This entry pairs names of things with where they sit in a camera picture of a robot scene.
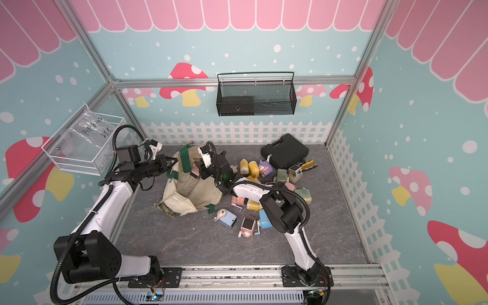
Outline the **purple pencil sharpener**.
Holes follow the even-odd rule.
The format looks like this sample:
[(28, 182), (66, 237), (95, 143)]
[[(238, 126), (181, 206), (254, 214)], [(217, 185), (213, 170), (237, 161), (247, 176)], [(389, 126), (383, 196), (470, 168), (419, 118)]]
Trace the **purple pencil sharpener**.
[(272, 155), (268, 155), (265, 160), (261, 160), (258, 163), (259, 173), (261, 177), (267, 177), (275, 171), (275, 169), (271, 165), (271, 157)]

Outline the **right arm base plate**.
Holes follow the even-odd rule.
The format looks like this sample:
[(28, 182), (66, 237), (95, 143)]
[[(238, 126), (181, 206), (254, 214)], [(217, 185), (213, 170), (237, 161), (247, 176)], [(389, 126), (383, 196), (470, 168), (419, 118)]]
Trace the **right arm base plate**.
[(284, 287), (333, 287), (334, 281), (329, 267), (314, 266), (308, 271), (292, 265), (281, 268)]

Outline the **pink translucent pencil sharpener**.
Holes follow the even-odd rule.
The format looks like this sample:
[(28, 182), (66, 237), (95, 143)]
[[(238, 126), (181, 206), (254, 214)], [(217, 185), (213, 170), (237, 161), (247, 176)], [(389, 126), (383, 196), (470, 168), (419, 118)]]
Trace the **pink translucent pencil sharpener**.
[(238, 237), (251, 238), (252, 236), (254, 236), (256, 226), (257, 226), (257, 221), (255, 218), (250, 216), (245, 216), (243, 218)]

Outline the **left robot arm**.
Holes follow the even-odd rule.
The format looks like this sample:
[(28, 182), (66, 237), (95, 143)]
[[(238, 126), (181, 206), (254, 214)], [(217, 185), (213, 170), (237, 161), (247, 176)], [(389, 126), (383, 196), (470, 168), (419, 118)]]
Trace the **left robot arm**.
[(53, 249), (57, 265), (50, 284), (53, 304), (71, 304), (107, 285), (112, 285), (119, 299), (128, 304), (118, 282), (141, 283), (151, 290), (163, 284), (165, 273), (155, 256), (123, 255), (109, 239), (142, 181), (169, 172), (177, 163), (176, 158), (164, 155), (159, 142), (140, 139), (143, 156), (137, 145), (113, 144), (114, 160), (99, 184), (99, 198), (70, 235), (56, 240)]

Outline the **light blue square sharpener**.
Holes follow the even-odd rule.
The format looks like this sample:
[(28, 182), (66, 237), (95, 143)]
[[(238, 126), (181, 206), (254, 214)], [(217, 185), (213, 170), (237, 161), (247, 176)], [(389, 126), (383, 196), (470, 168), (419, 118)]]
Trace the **light blue square sharpener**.
[(237, 216), (225, 208), (221, 208), (217, 215), (214, 217), (214, 221), (222, 224), (228, 229), (232, 229), (237, 220)]

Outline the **pink round character sharpener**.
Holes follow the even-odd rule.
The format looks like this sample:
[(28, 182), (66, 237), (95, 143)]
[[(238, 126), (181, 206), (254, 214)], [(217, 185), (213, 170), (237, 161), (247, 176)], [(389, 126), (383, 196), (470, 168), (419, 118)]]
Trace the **pink round character sharpener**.
[(247, 208), (247, 204), (249, 202), (248, 198), (245, 197), (235, 197), (233, 196), (231, 198), (231, 205), (233, 207), (238, 207), (238, 208)]

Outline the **pink boxy pencil sharpener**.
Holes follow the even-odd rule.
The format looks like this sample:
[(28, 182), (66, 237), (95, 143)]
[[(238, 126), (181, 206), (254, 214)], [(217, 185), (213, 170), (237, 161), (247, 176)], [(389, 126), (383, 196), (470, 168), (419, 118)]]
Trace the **pink boxy pencil sharpener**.
[(287, 188), (287, 189), (289, 189), (290, 191), (295, 191), (295, 189), (296, 189), (295, 185), (293, 185), (293, 184), (292, 184), (292, 183), (290, 183), (290, 182), (286, 182), (286, 183), (285, 183), (285, 186), (286, 186), (286, 188)]

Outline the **sky blue box sharpener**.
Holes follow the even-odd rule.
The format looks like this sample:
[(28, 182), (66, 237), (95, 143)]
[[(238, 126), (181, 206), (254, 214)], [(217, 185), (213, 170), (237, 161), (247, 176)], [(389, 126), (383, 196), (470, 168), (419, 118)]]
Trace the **sky blue box sharpener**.
[(259, 227), (262, 230), (266, 230), (273, 227), (264, 209), (259, 211)]

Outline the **beige canvas tote bag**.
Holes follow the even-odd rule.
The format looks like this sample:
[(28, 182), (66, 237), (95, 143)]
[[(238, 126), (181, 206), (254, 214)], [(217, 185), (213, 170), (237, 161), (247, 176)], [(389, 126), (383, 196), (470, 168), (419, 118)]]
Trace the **beige canvas tote bag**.
[(187, 214), (207, 210), (209, 205), (218, 205), (222, 193), (214, 185), (214, 179), (203, 180), (191, 176), (191, 169), (199, 161), (202, 146), (184, 146), (175, 153), (177, 163), (166, 174), (168, 180), (163, 194), (154, 206), (167, 216), (177, 218)]

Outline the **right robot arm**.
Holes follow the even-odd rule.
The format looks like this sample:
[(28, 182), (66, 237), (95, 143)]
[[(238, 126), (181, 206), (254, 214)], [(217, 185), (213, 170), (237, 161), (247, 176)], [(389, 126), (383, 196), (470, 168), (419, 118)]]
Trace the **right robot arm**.
[(311, 250), (304, 231), (310, 220), (310, 208), (305, 200), (282, 183), (260, 184), (234, 173), (225, 154), (218, 154), (213, 142), (208, 141), (198, 151), (197, 166), (202, 179), (212, 177), (216, 188), (224, 195), (232, 194), (261, 204), (271, 225), (285, 235), (299, 280), (309, 287), (321, 282), (331, 288), (334, 282), (330, 268)]

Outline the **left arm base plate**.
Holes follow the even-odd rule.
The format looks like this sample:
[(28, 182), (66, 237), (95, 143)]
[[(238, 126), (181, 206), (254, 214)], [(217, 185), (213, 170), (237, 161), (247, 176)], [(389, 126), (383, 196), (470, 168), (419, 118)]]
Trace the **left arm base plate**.
[(129, 281), (128, 288), (179, 288), (182, 271), (182, 268), (160, 268), (154, 274)]

